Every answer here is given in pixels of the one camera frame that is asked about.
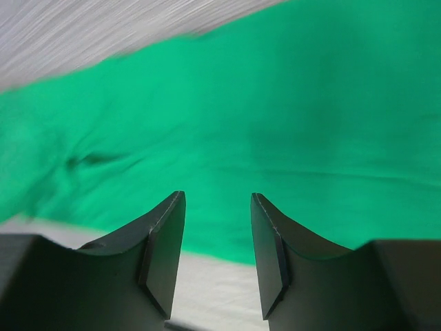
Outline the green t-shirt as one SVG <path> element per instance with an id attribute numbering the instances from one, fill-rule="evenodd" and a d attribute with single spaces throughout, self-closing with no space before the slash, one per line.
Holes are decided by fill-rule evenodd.
<path id="1" fill-rule="evenodd" d="M 440 2 L 286 1 L 1 94 L 1 219 L 113 231 L 175 190 L 183 247 L 253 263 L 259 192 L 350 248 L 440 238 Z"/>

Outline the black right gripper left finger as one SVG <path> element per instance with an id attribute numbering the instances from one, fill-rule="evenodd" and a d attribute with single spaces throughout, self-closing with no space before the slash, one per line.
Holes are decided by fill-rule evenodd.
<path id="1" fill-rule="evenodd" d="M 79 248 L 92 271 L 89 330 L 162 330 L 172 315 L 185 194 Z"/>

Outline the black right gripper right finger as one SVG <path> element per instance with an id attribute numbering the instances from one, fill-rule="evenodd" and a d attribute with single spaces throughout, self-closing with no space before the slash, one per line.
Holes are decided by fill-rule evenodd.
<path id="1" fill-rule="evenodd" d="M 350 250 L 287 217 L 253 193 L 251 223 L 262 316 L 270 330 L 364 330 L 359 265 Z"/>

